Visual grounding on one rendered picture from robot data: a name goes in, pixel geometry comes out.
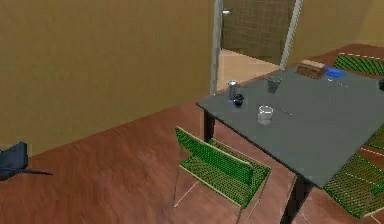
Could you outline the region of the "silver grey shaker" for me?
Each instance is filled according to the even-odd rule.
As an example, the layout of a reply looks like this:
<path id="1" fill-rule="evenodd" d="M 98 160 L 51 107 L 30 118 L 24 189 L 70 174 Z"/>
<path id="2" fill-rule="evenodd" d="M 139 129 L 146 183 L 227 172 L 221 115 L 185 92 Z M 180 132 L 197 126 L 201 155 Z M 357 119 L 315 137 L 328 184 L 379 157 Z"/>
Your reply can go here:
<path id="1" fill-rule="evenodd" d="M 228 82 L 228 99 L 233 101 L 237 94 L 238 83 L 234 80 Z"/>

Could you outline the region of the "green mesh chair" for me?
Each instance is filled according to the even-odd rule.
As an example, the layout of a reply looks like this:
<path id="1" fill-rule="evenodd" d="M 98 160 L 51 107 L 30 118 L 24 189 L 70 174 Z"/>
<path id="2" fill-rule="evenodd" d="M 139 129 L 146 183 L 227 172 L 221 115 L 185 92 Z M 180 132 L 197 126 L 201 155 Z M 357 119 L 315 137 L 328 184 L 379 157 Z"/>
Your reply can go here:
<path id="1" fill-rule="evenodd" d="M 356 152 L 324 191 L 346 212 L 362 219 L 384 209 L 384 168 Z"/>
<path id="2" fill-rule="evenodd" d="M 235 224 L 246 224 L 261 200 L 271 168 L 214 138 L 205 142 L 180 126 L 175 134 L 179 157 L 172 206 L 176 208 L 201 183 L 239 208 Z M 196 182 L 176 199 L 180 170 Z"/>
<path id="3" fill-rule="evenodd" d="M 372 56 L 339 53 L 335 58 L 334 67 L 342 70 L 384 76 L 384 59 Z"/>

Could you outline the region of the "clear glass cup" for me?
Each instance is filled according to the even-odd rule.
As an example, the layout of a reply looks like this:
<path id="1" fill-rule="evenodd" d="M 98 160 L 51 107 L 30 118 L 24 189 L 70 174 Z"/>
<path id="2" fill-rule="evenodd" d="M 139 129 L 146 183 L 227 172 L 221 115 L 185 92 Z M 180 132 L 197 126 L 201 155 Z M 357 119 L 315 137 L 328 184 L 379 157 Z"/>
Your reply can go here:
<path id="1" fill-rule="evenodd" d="M 272 120 L 273 108 L 270 106 L 262 105 L 259 107 L 258 122 L 263 125 L 268 125 Z"/>

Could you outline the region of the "dark grey cup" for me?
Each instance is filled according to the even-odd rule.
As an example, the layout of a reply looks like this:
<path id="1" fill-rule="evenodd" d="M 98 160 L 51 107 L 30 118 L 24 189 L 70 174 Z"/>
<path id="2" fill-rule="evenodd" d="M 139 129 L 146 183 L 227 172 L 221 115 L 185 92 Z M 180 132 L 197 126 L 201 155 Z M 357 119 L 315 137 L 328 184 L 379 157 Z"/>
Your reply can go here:
<path id="1" fill-rule="evenodd" d="M 278 76 L 271 76 L 268 78 L 268 91 L 275 93 L 281 83 L 282 79 Z"/>

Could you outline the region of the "thin silver cutlery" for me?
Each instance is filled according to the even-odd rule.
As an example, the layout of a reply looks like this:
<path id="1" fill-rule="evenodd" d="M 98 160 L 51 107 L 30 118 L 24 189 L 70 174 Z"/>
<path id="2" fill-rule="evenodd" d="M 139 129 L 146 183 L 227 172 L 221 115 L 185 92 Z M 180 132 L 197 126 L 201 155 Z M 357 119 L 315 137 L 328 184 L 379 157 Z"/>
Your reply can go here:
<path id="1" fill-rule="evenodd" d="M 340 82 L 338 82 L 338 81 L 335 81 L 335 80 L 332 80 L 332 79 L 327 79 L 327 81 L 328 82 L 333 82 L 333 83 L 335 83 L 335 84 L 337 84 L 337 85 L 340 85 L 340 86 L 343 86 L 343 87 L 348 87 L 347 85 L 345 85 L 345 84 L 343 84 L 343 83 L 340 83 Z"/>
<path id="2" fill-rule="evenodd" d="M 289 112 L 287 112 L 287 111 L 285 111 L 283 109 L 280 109 L 280 108 L 277 108 L 277 107 L 273 107 L 273 108 L 274 108 L 274 110 L 280 111 L 280 112 L 282 112 L 284 114 L 287 114 L 288 116 L 293 116 L 293 114 L 291 114 L 291 113 L 289 113 Z"/>

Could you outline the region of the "brown checked room door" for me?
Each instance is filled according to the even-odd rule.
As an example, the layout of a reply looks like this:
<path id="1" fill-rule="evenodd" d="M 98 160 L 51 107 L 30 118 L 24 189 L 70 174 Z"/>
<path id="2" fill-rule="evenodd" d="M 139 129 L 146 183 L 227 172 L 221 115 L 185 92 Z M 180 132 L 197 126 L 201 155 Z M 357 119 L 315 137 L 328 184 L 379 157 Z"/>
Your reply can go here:
<path id="1" fill-rule="evenodd" d="M 295 0 L 223 0 L 221 48 L 279 65 Z"/>

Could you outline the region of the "dark grey dining table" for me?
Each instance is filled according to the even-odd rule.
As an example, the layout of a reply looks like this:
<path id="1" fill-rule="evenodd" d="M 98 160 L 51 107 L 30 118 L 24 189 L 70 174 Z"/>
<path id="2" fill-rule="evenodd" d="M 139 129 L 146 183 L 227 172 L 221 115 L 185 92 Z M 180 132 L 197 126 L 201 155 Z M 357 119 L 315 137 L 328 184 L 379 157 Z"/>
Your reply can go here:
<path id="1" fill-rule="evenodd" d="M 204 138 L 220 121 L 297 175 L 279 224 L 291 224 L 313 187 L 323 188 L 348 159 L 384 124 L 384 91 L 373 78 L 347 72 L 343 87 L 327 78 L 311 79 L 295 68 L 278 74 L 277 92 L 255 79 L 240 86 L 244 102 L 237 108 L 226 92 L 197 103 L 204 110 Z M 268 125 L 258 122 L 262 105 L 274 110 Z"/>

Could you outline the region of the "brown bread loaf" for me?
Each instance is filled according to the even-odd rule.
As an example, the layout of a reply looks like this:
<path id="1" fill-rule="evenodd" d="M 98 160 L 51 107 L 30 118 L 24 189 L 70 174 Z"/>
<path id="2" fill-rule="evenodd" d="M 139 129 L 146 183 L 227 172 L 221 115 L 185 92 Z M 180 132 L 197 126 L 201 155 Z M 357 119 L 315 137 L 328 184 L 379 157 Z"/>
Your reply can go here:
<path id="1" fill-rule="evenodd" d="M 309 78 L 320 79 L 325 74 L 325 65 L 311 60 L 302 60 L 296 73 Z"/>

